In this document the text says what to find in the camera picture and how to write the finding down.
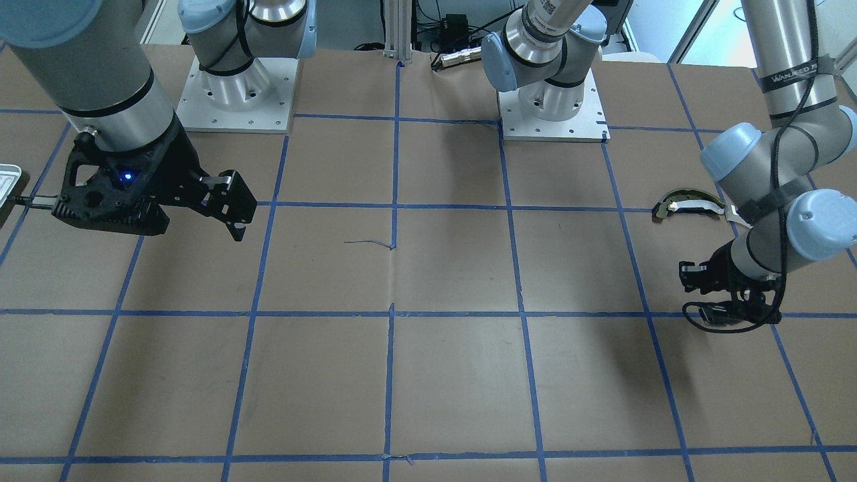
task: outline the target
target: velcro strap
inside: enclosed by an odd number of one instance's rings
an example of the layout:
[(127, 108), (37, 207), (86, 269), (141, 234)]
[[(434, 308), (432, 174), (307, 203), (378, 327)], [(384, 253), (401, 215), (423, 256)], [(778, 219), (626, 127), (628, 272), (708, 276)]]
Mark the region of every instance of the velcro strap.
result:
[(738, 208), (738, 215), (752, 225), (806, 192), (801, 178), (783, 184), (758, 201), (747, 201)]
[(834, 75), (835, 71), (833, 59), (829, 55), (825, 55), (795, 65), (791, 69), (780, 70), (759, 80), (762, 82), (762, 92), (768, 93), (796, 82), (809, 80), (819, 74)]

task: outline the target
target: floor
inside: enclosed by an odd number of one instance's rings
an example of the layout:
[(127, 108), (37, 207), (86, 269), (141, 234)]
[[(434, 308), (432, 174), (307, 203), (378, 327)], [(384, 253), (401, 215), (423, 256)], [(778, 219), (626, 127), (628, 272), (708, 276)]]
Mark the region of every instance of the floor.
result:
[[(177, 103), (192, 51), (147, 54)], [(12, 209), (0, 480), (857, 480), (854, 255), (790, 276), (779, 326), (704, 334), (676, 265), (734, 232), (650, 220), (769, 126), (750, 70), (597, 63), (610, 142), (530, 144), (480, 65), (428, 63), (320, 51), (288, 137), (192, 134), (261, 200), (240, 244)], [(0, 126), (56, 193), (73, 133), (2, 47)], [(855, 159), (814, 182), (854, 196)]]

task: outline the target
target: blue joint cap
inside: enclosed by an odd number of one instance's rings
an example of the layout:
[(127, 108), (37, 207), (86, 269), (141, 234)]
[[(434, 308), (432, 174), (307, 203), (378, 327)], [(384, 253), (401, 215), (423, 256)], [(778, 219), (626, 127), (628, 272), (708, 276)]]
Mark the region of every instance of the blue joint cap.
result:
[(297, 50), (296, 58), (308, 58), (315, 55), (315, 46), (318, 43), (318, 33), (315, 31), (315, 0), (308, 0), (306, 9), (307, 22), (304, 24), (301, 48)]
[(848, 147), (842, 151), (842, 154), (839, 154), (839, 157), (842, 157), (857, 147), (857, 112), (854, 112), (850, 107), (846, 107), (845, 105), (840, 105), (839, 110), (845, 112), (845, 115), (848, 116), (848, 119), (851, 121), (851, 142), (848, 143)]
[(499, 92), (511, 92), (518, 88), (512, 59), (497, 32), (489, 33), (482, 39), (482, 68), (485, 69), (488, 81)]
[(0, 39), (26, 49), (61, 45), (80, 35), (101, 10), (101, 0), (0, 0)]
[(738, 167), (761, 138), (761, 130), (743, 122), (732, 126), (711, 141), (699, 158), (714, 182), (719, 183)]
[(182, 20), (185, 33), (205, 32), (223, 20), (236, 0), (181, 0), (178, 3), (178, 18)]
[(592, 44), (600, 44), (607, 39), (607, 19), (601, 10), (590, 5), (574, 21), (572, 33)]
[(824, 261), (857, 245), (857, 201), (837, 190), (814, 190), (788, 211), (788, 240), (806, 259)]

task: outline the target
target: light blue cap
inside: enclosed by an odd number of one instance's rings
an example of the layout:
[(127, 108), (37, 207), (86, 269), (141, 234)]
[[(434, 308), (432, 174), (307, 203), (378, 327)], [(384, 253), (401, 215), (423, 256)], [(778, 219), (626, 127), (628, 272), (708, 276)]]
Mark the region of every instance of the light blue cap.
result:
[(837, 190), (806, 192), (789, 209), (786, 227), (801, 256), (830, 259), (857, 244), (857, 201)]
[(607, 19), (601, 10), (590, 5), (574, 21), (572, 33), (592, 44), (600, 44), (607, 39)]
[(512, 59), (497, 32), (489, 33), (482, 39), (482, 68), (485, 69), (488, 81), (499, 92), (511, 92), (518, 88)]
[(185, 33), (199, 33), (214, 27), (223, 20), (236, 0), (181, 0), (178, 3), (178, 18), (182, 20)]
[(839, 110), (845, 112), (845, 115), (847, 115), (848, 119), (851, 120), (851, 142), (848, 143), (848, 147), (846, 147), (845, 150), (842, 151), (842, 154), (840, 154), (839, 157), (842, 157), (843, 155), (851, 152), (851, 149), (857, 147), (857, 113), (855, 113), (851, 110), (850, 107), (846, 107), (845, 105), (840, 105)]
[(81, 34), (101, 0), (0, 0), (0, 39), (27, 49), (61, 45)]
[(301, 40), (301, 48), (297, 51), (295, 58), (308, 58), (315, 55), (315, 46), (318, 43), (317, 32), (315, 31), (315, 0), (307, 1), (307, 21), (303, 27), (303, 39)]
[(719, 183), (750, 153), (762, 138), (762, 131), (750, 123), (734, 125), (720, 134), (699, 155), (705, 170)]

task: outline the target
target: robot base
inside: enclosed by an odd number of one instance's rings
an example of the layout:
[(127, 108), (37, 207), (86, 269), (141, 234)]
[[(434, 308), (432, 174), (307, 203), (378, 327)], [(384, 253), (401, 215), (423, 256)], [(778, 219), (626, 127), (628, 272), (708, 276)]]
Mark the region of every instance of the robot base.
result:
[(192, 132), (246, 132), (288, 134), (295, 98), (298, 61), (294, 58), (259, 59), (274, 79), (276, 90), (259, 108), (251, 111), (224, 111), (207, 98), (194, 58), (176, 113), (184, 128)]
[(532, 116), (521, 109), (518, 91), (500, 92), (503, 137), (509, 141), (601, 142), (610, 138), (601, 98), (590, 70), (585, 80), (586, 97), (578, 115), (559, 122)]

